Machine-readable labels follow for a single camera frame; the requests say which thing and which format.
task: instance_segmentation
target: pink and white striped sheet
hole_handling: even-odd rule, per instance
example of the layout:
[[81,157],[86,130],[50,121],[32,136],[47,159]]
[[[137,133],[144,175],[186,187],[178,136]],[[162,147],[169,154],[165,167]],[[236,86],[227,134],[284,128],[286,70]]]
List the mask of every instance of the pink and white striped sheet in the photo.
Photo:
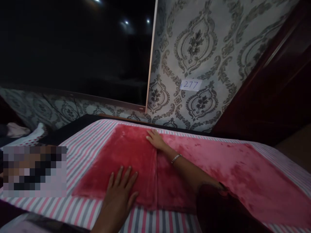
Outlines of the pink and white striped sheet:
[[[134,123],[117,120],[99,120],[76,133],[60,146],[66,146],[67,151],[67,197],[65,198],[4,198],[3,188],[0,189],[0,199],[25,210],[41,214],[65,223],[91,229],[99,214],[102,201],[81,197],[72,197],[73,188],[90,167],[91,163],[103,147],[117,124],[133,125]],[[220,139],[194,134],[185,134],[170,130],[157,129],[159,133],[174,134],[183,137],[193,137],[231,143],[250,143],[274,166],[279,168],[308,197],[311,198],[311,175],[292,162],[278,150],[261,143]],[[297,228],[285,225],[264,223],[274,232],[311,233],[311,229]],[[171,211],[147,211],[142,207],[133,208],[120,232],[201,232],[195,215]]]

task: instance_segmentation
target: damask wallpaper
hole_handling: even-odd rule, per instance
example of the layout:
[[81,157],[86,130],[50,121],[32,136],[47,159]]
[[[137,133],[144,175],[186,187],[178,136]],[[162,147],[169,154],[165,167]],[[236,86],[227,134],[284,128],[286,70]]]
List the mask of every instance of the damask wallpaper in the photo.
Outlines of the damask wallpaper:
[[[83,114],[105,113],[210,132],[297,2],[160,0],[147,114],[4,88],[0,95],[31,129],[38,122],[58,129]],[[180,90],[184,78],[203,80],[201,90]]]

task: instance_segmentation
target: bracelet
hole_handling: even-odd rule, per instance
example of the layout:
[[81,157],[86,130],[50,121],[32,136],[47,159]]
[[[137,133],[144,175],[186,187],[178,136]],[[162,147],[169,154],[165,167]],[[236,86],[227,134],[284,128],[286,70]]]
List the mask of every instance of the bracelet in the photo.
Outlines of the bracelet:
[[181,154],[176,155],[176,157],[172,160],[172,164],[175,162],[175,160],[179,157],[182,156]]

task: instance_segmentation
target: dark red door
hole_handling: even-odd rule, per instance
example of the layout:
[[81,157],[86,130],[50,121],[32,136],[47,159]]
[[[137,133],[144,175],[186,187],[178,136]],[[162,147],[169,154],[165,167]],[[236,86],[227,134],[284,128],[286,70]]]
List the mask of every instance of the dark red door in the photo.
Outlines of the dark red door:
[[275,145],[311,122],[311,3],[301,0],[212,130]]

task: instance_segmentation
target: person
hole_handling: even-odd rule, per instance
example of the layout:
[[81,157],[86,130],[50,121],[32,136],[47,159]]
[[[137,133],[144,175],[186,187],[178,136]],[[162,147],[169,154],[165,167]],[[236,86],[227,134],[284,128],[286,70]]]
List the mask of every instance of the person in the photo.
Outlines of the person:
[[[195,191],[197,217],[203,233],[271,232],[248,212],[228,188],[179,155],[163,141],[156,130],[147,132],[150,135],[146,137],[147,140],[166,154],[167,159],[172,161],[172,167]],[[123,226],[138,196],[138,192],[129,196],[138,176],[136,172],[130,178],[130,172],[131,167],[121,178],[123,173],[121,167],[115,180],[114,173],[111,174],[106,197],[91,233],[115,233]]]

